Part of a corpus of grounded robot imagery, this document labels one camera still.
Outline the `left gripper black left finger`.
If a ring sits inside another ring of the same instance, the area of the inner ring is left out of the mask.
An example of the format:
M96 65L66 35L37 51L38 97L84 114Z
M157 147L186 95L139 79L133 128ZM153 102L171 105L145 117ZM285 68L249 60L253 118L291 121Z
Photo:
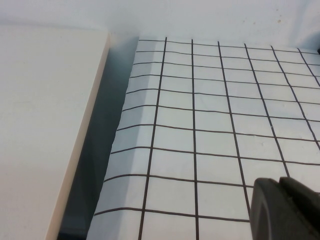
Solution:
M289 195L271 178L254 182L250 210L254 240L302 240L304 226Z

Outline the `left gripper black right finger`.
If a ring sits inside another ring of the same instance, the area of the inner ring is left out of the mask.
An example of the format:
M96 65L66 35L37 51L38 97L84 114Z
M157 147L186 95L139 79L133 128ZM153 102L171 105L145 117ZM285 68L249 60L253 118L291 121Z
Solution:
M291 177L281 177L279 185L292 205L301 224L298 230L307 230L305 240L320 238L320 195Z

